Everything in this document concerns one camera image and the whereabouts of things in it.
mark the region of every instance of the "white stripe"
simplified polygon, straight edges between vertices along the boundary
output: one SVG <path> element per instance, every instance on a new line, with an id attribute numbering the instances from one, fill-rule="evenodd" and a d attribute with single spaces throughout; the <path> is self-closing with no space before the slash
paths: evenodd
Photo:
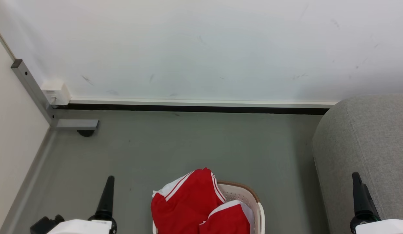
<path id="1" fill-rule="evenodd" d="M 217 190 L 217 188 L 218 188 L 218 186 L 217 186 L 217 181 L 216 181 L 216 178 L 215 178 L 214 175 L 213 175 L 213 172 L 211 173 L 211 180 L 213 181 L 213 188 L 214 188 L 214 191 L 215 191 L 217 197 L 218 197 L 223 203 L 225 203 L 226 200 L 223 199 L 225 196 L 222 197 L 221 195 L 223 195 L 223 194 L 222 194 L 220 191 Z"/>
<path id="2" fill-rule="evenodd" d="M 163 188 L 161 188 L 161 189 L 158 190 L 158 191 L 152 191 L 152 192 L 153 192 L 152 197 L 154 197 L 156 193 L 159 193 L 159 194 L 161 194 L 163 197 L 166 197 L 168 194 L 170 194 L 171 190 L 173 190 L 173 189 L 175 188 L 175 186 L 177 185 L 177 183 L 178 183 L 182 178 L 184 178 L 184 177 L 186 177 L 187 175 L 189 175 L 190 173 L 192 173 L 192 172 L 189 172 L 188 174 L 186 174 L 186 175 L 184 175 L 184 176 L 181 176 L 180 178 L 176 179 L 175 181 L 166 184 Z"/>
<path id="3" fill-rule="evenodd" d="M 219 188 L 219 186 L 217 185 L 217 179 L 216 179 L 216 176 L 213 174 L 213 177 L 214 177 L 214 183 L 215 183 L 215 185 L 216 185 L 216 189 L 217 189 L 217 191 L 220 193 L 220 195 L 222 195 L 222 198 L 226 201 L 226 197 L 223 195 L 223 193 L 222 193 L 222 191 L 220 191 L 220 188 Z"/>
<path id="4" fill-rule="evenodd" d="M 241 206 L 241 208 L 242 208 L 242 210 L 243 210 L 243 213 L 245 214 L 246 219 L 249 221 L 249 225 L 250 225 L 250 234 L 254 234 L 255 232 L 254 232 L 254 229 L 253 229 L 253 228 L 254 228 L 254 224 L 255 224 L 255 220 L 254 220 L 255 218 L 254 218 L 254 215 L 253 215 L 253 211 L 252 211 L 252 209 L 250 209 L 245 203 L 242 203 L 241 201 L 238 201 L 238 200 L 229 201 L 229 202 L 224 203 L 223 205 L 217 207 L 216 209 L 214 209 L 214 210 L 208 215 L 208 218 L 207 218 L 207 219 L 209 219 L 210 216 L 212 216 L 213 214 L 215 214 L 215 213 L 217 213 L 217 212 L 219 212 L 219 211 L 228 209 L 228 208 L 233 207 L 233 206 L 237 206 L 237 205 L 239 205 L 239 204 L 240 204 L 240 206 Z"/>
<path id="5" fill-rule="evenodd" d="M 184 179 L 182 179 L 178 185 L 174 188 L 174 190 L 165 198 L 166 201 L 170 200 L 170 198 L 177 192 L 177 190 L 181 187 L 182 184 L 188 179 L 188 177 L 193 173 L 194 171 L 188 173 L 185 175 Z"/>

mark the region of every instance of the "gray floor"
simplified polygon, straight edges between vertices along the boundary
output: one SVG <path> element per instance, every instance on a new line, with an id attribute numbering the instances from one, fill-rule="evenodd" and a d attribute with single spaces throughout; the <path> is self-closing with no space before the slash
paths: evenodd
<path id="1" fill-rule="evenodd" d="M 118 232 L 151 233 L 151 195 L 208 167 L 253 188 L 268 234 L 328 233 L 311 138 L 321 116 L 145 111 L 76 111 L 99 118 L 89 138 L 55 135 L 15 233 L 43 216 L 87 219 L 115 176 Z"/>

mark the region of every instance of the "white wall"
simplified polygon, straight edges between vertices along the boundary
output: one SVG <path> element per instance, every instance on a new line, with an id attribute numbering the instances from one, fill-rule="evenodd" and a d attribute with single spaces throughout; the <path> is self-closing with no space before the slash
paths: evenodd
<path id="1" fill-rule="evenodd" d="M 0 228 L 49 127 L 0 43 Z"/>
<path id="2" fill-rule="evenodd" d="M 403 92 L 403 0 L 0 0 L 0 31 L 75 98 Z"/>

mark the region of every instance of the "laundry basket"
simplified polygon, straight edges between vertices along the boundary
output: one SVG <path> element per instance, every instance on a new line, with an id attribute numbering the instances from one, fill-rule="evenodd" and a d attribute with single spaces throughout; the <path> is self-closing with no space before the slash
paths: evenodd
<path id="1" fill-rule="evenodd" d="M 248 186 L 239 183 L 218 180 L 217 184 L 227 202 L 239 200 L 252 209 L 255 219 L 255 234 L 265 234 L 265 212 L 256 193 Z M 152 222 L 152 233 L 158 234 L 154 221 Z"/>

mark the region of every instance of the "white outlet box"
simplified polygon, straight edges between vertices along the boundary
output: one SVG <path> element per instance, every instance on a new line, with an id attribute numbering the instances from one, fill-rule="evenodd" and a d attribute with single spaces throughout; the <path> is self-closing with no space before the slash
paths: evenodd
<path id="1" fill-rule="evenodd" d="M 67 105 L 71 99 L 67 86 L 61 80 L 47 80 L 41 90 L 52 105 Z"/>

